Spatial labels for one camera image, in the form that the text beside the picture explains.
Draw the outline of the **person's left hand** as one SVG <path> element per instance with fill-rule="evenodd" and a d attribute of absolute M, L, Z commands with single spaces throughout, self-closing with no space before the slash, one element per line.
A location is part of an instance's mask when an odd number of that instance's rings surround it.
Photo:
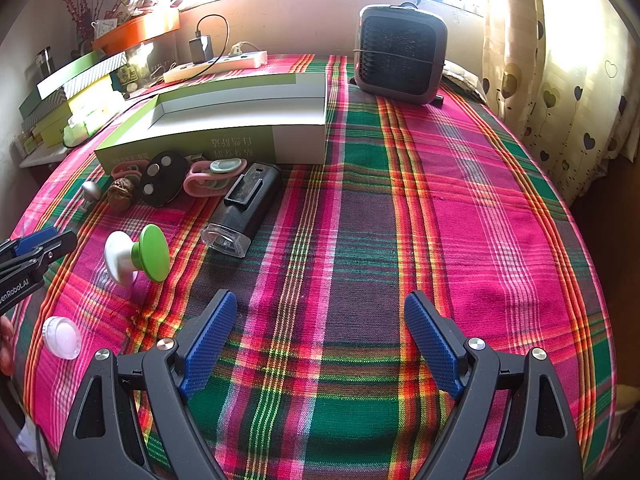
<path fill-rule="evenodd" d="M 14 371 L 14 354 L 13 354 L 13 341 L 14 341 L 14 326 L 12 322 L 2 315 L 0 318 L 1 323 L 1 337 L 0 337 L 0 370 L 1 374 L 6 377 L 11 377 Z"/>

